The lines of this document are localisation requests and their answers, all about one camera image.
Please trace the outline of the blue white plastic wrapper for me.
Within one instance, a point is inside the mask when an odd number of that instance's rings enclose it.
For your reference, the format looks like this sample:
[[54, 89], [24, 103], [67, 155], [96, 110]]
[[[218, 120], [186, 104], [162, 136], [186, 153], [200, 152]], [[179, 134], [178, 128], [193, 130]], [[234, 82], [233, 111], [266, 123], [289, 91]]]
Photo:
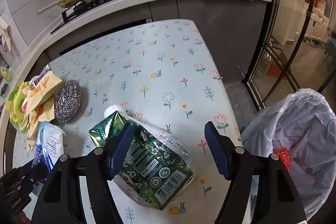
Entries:
[[58, 126], [44, 121], [38, 130], [33, 166], [43, 163], [51, 172], [58, 158], [64, 154], [63, 136], [65, 132]]

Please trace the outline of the pink hanging cloth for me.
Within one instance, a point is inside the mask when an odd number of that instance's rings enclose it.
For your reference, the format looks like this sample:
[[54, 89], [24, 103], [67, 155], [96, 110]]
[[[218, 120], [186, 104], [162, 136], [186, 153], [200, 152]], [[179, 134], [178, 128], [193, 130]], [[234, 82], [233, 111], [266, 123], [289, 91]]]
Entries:
[[11, 51], [11, 34], [10, 34], [10, 26], [5, 22], [3, 17], [0, 16], [0, 37], [1, 37], [1, 45], [5, 52]]

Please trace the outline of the red plastic bag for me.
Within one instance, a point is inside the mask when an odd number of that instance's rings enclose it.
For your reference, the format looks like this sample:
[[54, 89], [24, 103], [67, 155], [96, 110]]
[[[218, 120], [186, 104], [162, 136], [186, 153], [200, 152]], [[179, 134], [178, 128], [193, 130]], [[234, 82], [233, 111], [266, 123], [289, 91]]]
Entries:
[[281, 159], [283, 165], [287, 169], [287, 171], [290, 170], [291, 167], [291, 155], [289, 151], [285, 147], [280, 147], [277, 151], [276, 154], [279, 156]]

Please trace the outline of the black framed glass door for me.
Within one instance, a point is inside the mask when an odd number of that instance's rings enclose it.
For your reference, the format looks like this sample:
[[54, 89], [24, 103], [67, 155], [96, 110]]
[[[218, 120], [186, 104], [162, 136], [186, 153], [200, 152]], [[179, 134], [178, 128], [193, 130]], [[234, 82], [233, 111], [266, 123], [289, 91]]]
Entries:
[[335, 0], [272, 0], [244, 83], [257, 110], [300, 89], [335, 107]]

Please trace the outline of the floral tablecloth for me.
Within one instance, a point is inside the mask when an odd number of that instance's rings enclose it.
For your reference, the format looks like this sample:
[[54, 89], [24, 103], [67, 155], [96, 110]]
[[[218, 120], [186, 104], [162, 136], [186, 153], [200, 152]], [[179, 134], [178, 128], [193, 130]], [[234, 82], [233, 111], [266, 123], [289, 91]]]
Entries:
[[214, 223], [229, 182], [221, 176], [206, 143], [204, 127], [239, 145], [240, 126], [214, 62], [210, 40], [190, 20], [164, 20], [121, 30], [51, 57], [63, 80], [81, 85], [81, 107], [62, 126], [64, 152], [72, 157], [94, 149], [89, 130], [112, 105], [179, 139], [191, 152], [195, 178], [164, 210], [144, 207], [114, 183], [109, 186], [125, 223]]

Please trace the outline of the trash bin with liner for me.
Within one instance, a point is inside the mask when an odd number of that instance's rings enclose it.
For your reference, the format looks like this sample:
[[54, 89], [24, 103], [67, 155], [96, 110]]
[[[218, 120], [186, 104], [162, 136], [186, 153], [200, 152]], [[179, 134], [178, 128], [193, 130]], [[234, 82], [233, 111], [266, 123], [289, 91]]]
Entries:
[[313, 89], [287, 95], [257, 113], [241, 142], [252, 155], [289, 151], [289, 174], [311, 219], [335, 182], [335, 113], [325, 97]]

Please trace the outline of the yellow orange snack bag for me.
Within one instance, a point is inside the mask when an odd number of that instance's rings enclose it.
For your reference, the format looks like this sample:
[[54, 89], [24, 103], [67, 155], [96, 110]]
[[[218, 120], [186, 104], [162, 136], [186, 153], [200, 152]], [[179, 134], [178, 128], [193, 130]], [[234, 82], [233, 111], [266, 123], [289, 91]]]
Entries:
[[27, 152], [31, 151], [37, 142], [38, 128], [42, 122], [55, 119], [54, 94], [64, 84], [63, 80], [52, 71], [47, 72], [37, 86], [27, 93], [27, 114], [29, 125], [27, 131]]

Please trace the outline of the green milk carton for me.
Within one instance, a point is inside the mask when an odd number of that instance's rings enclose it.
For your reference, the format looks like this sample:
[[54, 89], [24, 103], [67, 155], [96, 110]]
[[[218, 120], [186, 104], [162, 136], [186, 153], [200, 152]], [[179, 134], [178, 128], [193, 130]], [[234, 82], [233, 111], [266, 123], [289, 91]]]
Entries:
[[114, 105], [89, 130], [95, 146], [104, 147], [131, 124], [134, 137], [114, 182], [142, 206], [163, 210], [195, 177], [193, 157], [171, 133], [145, 124]]

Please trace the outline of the white kitchen countertop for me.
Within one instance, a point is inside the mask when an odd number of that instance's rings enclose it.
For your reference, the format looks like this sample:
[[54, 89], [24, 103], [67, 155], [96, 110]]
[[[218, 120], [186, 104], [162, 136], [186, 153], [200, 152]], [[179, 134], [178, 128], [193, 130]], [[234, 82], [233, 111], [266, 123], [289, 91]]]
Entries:
[[161, 0], [112, 0], [78, 16], [74, 20], [67, 23], [64, 27], [58, 29], [54, 34], [51, 34], [52, 29], [62, 21], [61, 17], [58, 16], [37, 36], [31, 45], [29, 45], [29, 47], [23, 52], [23, 55], [20, 57], [20, 59], [14, 64], [13, 67], [10, 68], [10, 72], [12, 73], [12, 80], [10, 84], [14, 86], [17, 81], [23, 77], [25, 72], [28, 73], [31, 70], [41, 53], [64, 36], [104, 16], [154, 1]]

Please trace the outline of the green yellow floral packet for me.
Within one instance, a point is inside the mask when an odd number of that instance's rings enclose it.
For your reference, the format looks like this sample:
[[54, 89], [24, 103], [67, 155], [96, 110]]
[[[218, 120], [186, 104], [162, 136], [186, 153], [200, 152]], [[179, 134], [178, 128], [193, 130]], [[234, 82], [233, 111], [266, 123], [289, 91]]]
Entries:
[[27, 98], [27, 88], [28, 82], [16, 85], [9, 95], [6, 106], [11, 124], [22, 133], [26, 133], [28, 127], [28, 117], [22, 110], [23, 102]]

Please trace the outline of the steel wool scrubber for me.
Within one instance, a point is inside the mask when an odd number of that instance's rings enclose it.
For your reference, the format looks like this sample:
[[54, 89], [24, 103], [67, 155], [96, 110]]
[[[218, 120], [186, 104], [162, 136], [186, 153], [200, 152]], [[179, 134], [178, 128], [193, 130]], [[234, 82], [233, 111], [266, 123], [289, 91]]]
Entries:
[[81, 87], [77, 80], [68, 80], [56, 94], [54, 104], [55, 119], [61, 123], [69, 122], [81, 106]]

